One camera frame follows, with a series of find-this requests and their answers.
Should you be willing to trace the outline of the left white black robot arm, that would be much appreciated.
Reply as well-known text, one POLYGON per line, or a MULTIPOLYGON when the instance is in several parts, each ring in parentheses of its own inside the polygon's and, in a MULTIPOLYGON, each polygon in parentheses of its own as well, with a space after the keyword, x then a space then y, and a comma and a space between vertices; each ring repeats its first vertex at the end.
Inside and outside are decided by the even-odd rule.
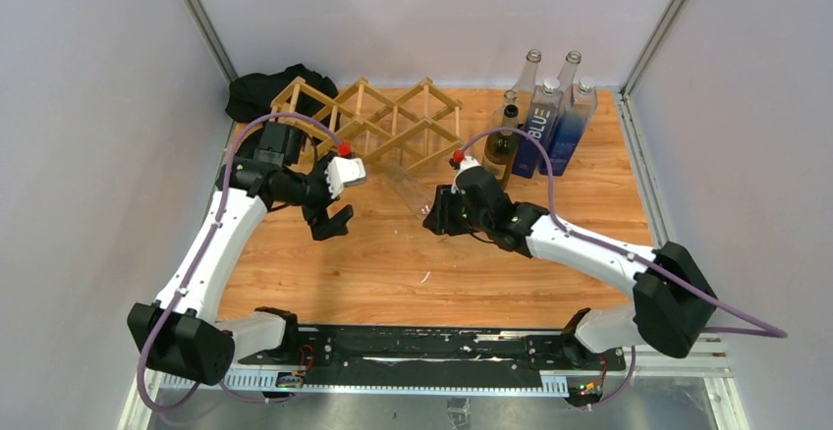
POLYGON ((316 153, 307 173, 293 170, 308 136, 292 117, 262 117, 246 127, 220 169, 206 218, 180 267, 150 303, 127 318, 139 349, 138 375, 164 372, 217 385, 233 364, 266 353, 278 364, 312 362, 296 314, 259 307, 243 319, 221 321, 218 308, 244 247, 273 210, 298 207, 316 241, 344 236, 351 206, 330 214, 345 188, 366 180, 362 160, 344 140, 316 153))

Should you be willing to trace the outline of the blue bottle cork stopper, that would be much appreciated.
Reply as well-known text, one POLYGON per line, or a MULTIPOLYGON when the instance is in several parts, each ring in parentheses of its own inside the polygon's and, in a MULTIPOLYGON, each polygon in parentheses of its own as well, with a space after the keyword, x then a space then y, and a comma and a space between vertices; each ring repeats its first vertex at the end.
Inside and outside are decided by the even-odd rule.
POLYGON ((563 100, 562 83, 549 77, 535 87, 528 106, 518 151, 512 166, 512 174, 531 179, 548 155, 548 147, 554 134, 563 100))

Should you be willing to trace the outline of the blue bottle silver cap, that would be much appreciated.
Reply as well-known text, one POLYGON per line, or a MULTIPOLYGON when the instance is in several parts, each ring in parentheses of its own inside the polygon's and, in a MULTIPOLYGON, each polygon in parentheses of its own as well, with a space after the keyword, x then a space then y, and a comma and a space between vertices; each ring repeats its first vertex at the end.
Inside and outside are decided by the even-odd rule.
POLYGON ((592 77, 579 78, 563 92, 547 153, 554 176, 562 176, 566 171, 597 106, 596 81, 592 77))

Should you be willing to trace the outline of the clear bottle black label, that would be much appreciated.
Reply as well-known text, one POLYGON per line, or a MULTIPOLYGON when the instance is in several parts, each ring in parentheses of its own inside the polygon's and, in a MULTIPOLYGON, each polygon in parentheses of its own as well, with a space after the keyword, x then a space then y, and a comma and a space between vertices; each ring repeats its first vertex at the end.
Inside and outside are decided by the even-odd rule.
POLYGON ((582 61, 582 53, 578 50, 571 50, 565 56, 564 63, 561 67, 560 73, 557 77, 559 82, 558 89, 566 93, 572 86, 578 67, 582 61))

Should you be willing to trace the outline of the dark green wine bottle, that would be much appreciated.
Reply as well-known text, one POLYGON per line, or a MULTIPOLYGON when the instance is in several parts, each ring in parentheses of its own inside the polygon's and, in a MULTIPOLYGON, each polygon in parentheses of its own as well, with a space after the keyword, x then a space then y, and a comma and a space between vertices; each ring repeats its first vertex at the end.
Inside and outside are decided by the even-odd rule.
POLYGON ((496 132, 486 138, 481 166, 491 173, 502 188, 506 188, 512 173, 512 165, 517 154, 520 137, 512 132, 518 126, 519 108, 509 103, 496 119, 496 132))

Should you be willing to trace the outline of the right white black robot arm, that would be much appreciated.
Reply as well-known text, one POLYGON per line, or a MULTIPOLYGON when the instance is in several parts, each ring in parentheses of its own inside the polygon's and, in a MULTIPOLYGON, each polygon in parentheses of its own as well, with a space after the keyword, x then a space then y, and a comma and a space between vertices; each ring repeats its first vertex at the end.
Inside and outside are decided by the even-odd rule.
POLYGON ((438 236, 481 233, 503 250, 566 265, 625 294, 630 304, 581 309, 563 328, 557 353, 574 368, 640 345, 685 358, 716 309, 714 291, 683 246, 626 245, 555 219, 543 206, 512 200, 479 166, 436 188, 422 224, 438 236))

